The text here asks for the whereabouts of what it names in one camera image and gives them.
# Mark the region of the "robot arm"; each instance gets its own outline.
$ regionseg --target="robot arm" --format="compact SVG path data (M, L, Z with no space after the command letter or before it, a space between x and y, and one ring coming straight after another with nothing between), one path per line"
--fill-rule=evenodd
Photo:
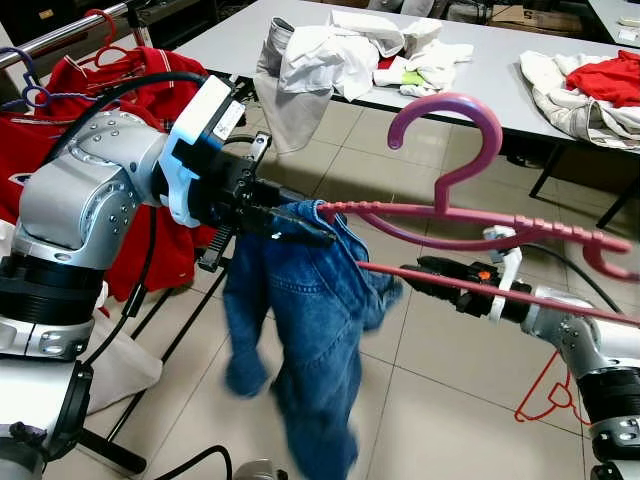
M495 236L495 229L492 230L488 234ZM522 258L519 249L500 252L498 257L505 263L502 276L491 265L480 262L464 265L438 257L422 257L418 259L419 267L403 268L531 292L530 285L512 282ZM509 320L519 324L523 333L553 345L576 379L593 422L590 429L593 451L603 465L594 467L591 480L640 478L640 329L537 305L504 302L452 287L408 281L418 291L451 302L459 312L476 317L486 315L493 323L500 318ZM538 286L534 295L593 308L582 298L546 286Z
M191 227L233 223L243 209L267 230L274 220L282 190L255 178L270 137L258 134L247 157L221 151L244 110L231 93L211 77L169 135L101 112L27 182L0 264L0 479L40 478L75 445L92 377L75 359L141 204Z

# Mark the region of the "pink plastic hanger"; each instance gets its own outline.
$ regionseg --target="pink plastic hanger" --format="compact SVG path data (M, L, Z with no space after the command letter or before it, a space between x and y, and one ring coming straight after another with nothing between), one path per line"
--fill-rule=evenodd
M389 128L388 144L389 147L393 149L400 148L402 146L404 132L412 121L429 112L443 110L461 113L473 120L482 133L483 143L480 152L473 161L438 178L435 183L435 201L433 206L389 204L380 202L337 202L319 205L317 209L318 212L320 212L330 222L334 220L336 213L356 213L368 223L389 235L418 245L443 250L502 250L542 238L559 238L565 241L573 241L583 245L584 258L594 269L619 280L640 282L640 273L630 272L616 265L612 265L602 258L603 250L616 253L629 252L632 246L625 240L605 235L602 232L588 232L580 227L568 227L558 222L550 223L543 219L531 219L521 215L505 215L486 212L483 210L451 207L449 204L449 192L451 187L482 172L487 166L489 166L500 151L500 146L502 144L502 128L495 114L480 101L466 95L443 93L423 97L413 101L396 115ZM417 235L403 230L380 218L380 214L420 216L458 223L475 223L486 226L504 225L513 228L516 231L516 235L496 240L445 240L441 238ZM633 319L622 314L576 307L554 300L534 297L530 294L500 290L497 287L489 285L481 285L469 281L408 271L401 268L388 267L385 265L377 265L367 262L358 262L358 264L362 268L376 272L390 273L438 285L462 288L485 295L497 295L511 300L554 308L568 313L590 315L623 324L635 326L640 325L640 320Z
M96 56L92 57L92 58L87 58L87 59L81 61L78 65L85 65L85 64L87 64L89 62L93 62L96 67L100 68L100 67L104 67L104 65L100 64L100 57L105 52L108 52L109 50L115 50L115 51L121 52L121 53L123 53L125 55L127 53L129 53L124 48L119 47L117 45L112 45L111 44L116 39L116 24L113 21L113 18L111 18L111 15L109 15L108 13L106 13L106 12L104 12L102 10L99 10L97 8L93 8L91 10L88 10L87 13L84 14L85 17L88 17L90 15L100 15L102 18L104 18L104 21L107 22L107 25L109 26L109 29L111 30L111 32L104 39L104 46L101 47L98 50L98 52L96 53Z

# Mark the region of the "denim pants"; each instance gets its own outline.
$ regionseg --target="denim pants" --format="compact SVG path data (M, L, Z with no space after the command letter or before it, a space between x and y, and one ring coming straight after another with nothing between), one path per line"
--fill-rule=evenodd
M328 225L317 204L285 208L333 231L331 247L238 238L224 290L233 351L226 382L239 395L260 392L268 375L256 345L273 308L284 362L271 389L289 449L309 480L341 480L358 455L348 420L362 377L360 336L381 325L402 287L360 269L355 262L368 260L366 246L340 216Z

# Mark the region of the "metal rail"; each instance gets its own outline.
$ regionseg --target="metal rail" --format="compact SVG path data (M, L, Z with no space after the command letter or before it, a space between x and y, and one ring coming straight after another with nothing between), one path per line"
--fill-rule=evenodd
M111 17L113 18L117 18L126 15L128 10L129 7L126 3L118 3L113 7L107 8L105 10L105 13L111 15ZM91 15L89 17L81 18L77 22L70 23L69 25L60 27L53 32L46 33L41 37L24 43L18 48L35 58L43 53L55 50L55 47L62 45L75 35L86 32L96 25L100 25L104 21L104 18L100 15ZM20 55L18 55L17 53L9 53L7 55L4 55L3 57L0 57L0 70L3 70L20 61Z

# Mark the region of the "white table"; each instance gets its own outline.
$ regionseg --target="white table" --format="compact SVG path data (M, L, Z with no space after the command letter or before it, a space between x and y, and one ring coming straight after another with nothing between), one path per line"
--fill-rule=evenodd
M620 0L602 0L607 3L616 1ZM282 17L294 27L323 25L332 9L363 13L359 9L303 0L258 0L182 45L176 52L198 60L210 70L252 77L272 17ZM400 28L416 20L415 17L386 12L367 10L366 13L389 18ZM443 24L440 40L445 43L470 43L475 47L473 60L458 65L453 91L483 101L495 112L506 133L544 139L555 145L546 168L531 190L530 196L535 197L560 159L564 146L576 142L576 139L551 126L536 108L529 85L520 71L520 54L535 50L547 55L588 53L615 57L619 47L467 23L443 21ZM396 88L374 87L353 103L399 111L412 100L412 97L401 95ZM452 123L469 123L450 112L427 117Z
M618 23L620 17L640 18L640 3L631 3L627 0L589 0L589 5L612 42L640 47L640 28L625 27ZM635 40L625 38L625 31L635 32L637 34Z

